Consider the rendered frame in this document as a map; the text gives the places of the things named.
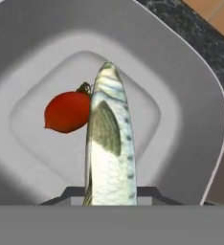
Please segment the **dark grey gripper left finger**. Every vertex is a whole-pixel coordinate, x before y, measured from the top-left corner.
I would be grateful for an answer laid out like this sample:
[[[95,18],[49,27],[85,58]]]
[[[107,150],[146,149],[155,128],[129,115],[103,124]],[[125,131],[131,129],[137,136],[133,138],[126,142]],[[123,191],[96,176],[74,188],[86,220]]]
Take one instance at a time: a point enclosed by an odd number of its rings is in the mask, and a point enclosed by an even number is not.
[[[60,196],[41,203],[41,206],[52,206],[71,197],[82,197],[85,193],[85,187],[67,187]]]

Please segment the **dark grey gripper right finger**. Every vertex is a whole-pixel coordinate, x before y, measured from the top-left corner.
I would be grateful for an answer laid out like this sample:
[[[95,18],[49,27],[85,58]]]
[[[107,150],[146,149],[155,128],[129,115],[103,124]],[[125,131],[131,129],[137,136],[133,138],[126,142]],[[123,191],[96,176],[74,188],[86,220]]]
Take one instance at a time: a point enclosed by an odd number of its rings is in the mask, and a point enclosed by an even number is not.
[[[182,206],[182,203],[164,196],[156,187],[137,187],[138,197],[151,197],[167,205]]]

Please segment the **silver green fish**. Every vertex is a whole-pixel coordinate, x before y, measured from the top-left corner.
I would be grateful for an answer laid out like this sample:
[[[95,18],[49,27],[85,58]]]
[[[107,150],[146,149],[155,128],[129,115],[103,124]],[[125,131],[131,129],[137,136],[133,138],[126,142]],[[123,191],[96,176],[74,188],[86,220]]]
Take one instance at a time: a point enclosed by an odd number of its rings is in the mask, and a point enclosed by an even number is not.
[[[85,155],[85,206],[137,204],[133,130],[119,69],[100,67],[91,96]]]

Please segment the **red tomato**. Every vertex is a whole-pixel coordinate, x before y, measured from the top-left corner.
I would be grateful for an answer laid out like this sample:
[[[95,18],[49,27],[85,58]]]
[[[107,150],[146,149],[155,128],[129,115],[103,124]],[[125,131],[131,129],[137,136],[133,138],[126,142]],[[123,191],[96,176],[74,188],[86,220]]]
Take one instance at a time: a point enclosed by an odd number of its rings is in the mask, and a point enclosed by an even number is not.
[[[76,91],[55,96],[44,110],[44,127],[59,133],[71,133],[87,124],[91,85],[84,82]]]

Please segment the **grey tupperware container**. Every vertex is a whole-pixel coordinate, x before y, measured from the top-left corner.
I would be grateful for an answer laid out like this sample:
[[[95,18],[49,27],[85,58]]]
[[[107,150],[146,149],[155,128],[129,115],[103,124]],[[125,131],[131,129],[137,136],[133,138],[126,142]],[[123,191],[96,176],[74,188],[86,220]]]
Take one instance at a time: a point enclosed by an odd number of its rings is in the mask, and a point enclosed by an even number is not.
[[[58,94],[119,69],[137,187],[204,202],[224,151],[224,91],[207,62],[136,0],[0,0],[0,205],[85,187],[87,126],[44,127]]]

